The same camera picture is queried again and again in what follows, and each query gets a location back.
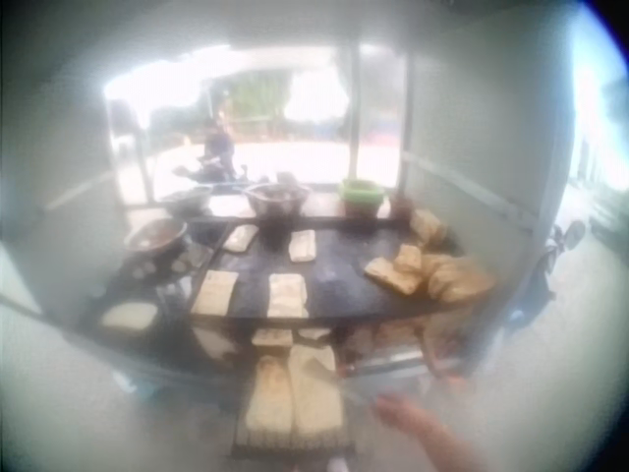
hand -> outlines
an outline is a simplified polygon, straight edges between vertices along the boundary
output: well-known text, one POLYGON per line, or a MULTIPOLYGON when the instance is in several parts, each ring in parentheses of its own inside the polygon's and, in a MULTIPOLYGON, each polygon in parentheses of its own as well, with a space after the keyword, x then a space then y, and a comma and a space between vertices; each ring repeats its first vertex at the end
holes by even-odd
POLYGON ((429 421, 425 410, 397 395, 381 395, 372 408, 382 423, 409 436, 419 435, 429 421))

food stall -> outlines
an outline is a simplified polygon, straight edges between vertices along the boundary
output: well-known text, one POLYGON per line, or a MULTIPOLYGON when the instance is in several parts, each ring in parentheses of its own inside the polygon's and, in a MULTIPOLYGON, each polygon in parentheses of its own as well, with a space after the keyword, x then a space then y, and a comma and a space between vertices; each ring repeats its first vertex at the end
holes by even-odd
MULTIPOLYGON (((150 189, 146 202, 121 206, 114 182, 94 181, 8 242, 42 313, 3 301, 134 380, 209 392, 238 411, 242 456, 351 446, 343 401, 352 393, 314 382, 311 359, 347 378, 469 374, 531 273, 567 178, 565 12, 518 7, 479 21, 439 7, 434 17, 445 23, 431 41, 398 46, 406 77, 395 188, 355 180, 353 67, 340 189, 224 185, 225 195, 202 194, 181 211, 150 189), (495 40, 506 30, 508 41, 495 40), (152 209, 173 216, 130 231, 125 213, 152 209), (313 419, 319 407, 291 400, 309 388, 312 402, 338 408, 313 419)), ((357 66, 356 38, 348 51, 357 66)))

concrete ground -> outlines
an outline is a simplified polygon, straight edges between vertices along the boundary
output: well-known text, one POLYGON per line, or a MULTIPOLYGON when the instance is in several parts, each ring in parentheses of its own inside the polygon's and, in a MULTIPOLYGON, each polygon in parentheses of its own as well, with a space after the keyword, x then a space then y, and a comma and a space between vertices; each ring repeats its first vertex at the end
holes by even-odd
MULTIPOLYGON (((567 206, 564 215, 575 211, 567 206)), ((464 398, 465 418, 452 425, 466 423, 466 434, 496 469, 574 470, 608 428, 626 394, 627 274, 627 266, 588 234, 558 261, 551 281, 556 300, 530 327, 505 339, 478 373, 474 392, 464 398)), ((4 311, 2 341, 8 470, 289 470, 229 459, 230 415, 178 392, 137 401, 114 384, 108 366, 44 325, 4 311)), ((443 403, 429 406, 444 417, 454 411, 443 403)), ((352 416, 352 470, 431 470, 420 448, 369 414, 352 416)), ((312 469, 324 470, 323 464, 312 469)))

green container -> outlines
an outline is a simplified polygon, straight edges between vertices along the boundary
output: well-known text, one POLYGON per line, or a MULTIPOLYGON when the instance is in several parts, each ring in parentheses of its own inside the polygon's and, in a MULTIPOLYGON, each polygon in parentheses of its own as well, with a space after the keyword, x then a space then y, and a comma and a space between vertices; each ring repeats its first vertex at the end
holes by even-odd
POLYGON ((384 189, 371 180, 345 179, 339 186, 339 194, 351 204, 379 207, 384 201, 384 189))

person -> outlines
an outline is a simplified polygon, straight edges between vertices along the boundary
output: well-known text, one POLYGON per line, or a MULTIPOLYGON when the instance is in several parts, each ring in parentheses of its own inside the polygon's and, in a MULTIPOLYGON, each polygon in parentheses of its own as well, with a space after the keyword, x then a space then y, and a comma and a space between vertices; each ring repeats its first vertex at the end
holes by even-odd
POLYGON ((381 395, 372 407, 386 426, 415 439, 438 472, 483 472, 485 465, 467 444, 457 439, 425 409, 397 395, 381 395))
POLYGON ((234 170, 234 143, 222 126, 215 120, 209 120, 207 124, 207 136, 205 137, 205 149, 203 160, 210 162, 218 157, 220 164, 230 179, 236 178, 234 170))

